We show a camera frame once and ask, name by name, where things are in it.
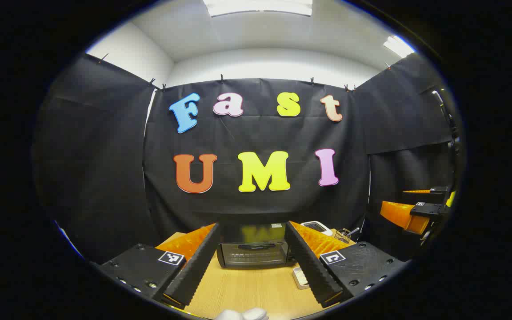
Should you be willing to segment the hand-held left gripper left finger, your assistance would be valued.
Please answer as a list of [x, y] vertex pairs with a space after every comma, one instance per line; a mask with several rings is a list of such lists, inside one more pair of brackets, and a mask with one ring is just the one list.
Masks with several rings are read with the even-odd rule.
[[185, 308], [191, 303], [220, 239], [221, 225], [215, 223], [157, 248], [136, 244], [98, 265], [98, 269], [141, 296]]

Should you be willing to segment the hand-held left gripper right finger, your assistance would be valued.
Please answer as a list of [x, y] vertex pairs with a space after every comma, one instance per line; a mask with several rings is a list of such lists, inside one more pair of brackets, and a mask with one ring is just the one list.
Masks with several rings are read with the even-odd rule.
[[410, 263], [368, 242], [345, 244], [293, 221], [286, 223], [285, 239], [324, 308], [378, 288]]

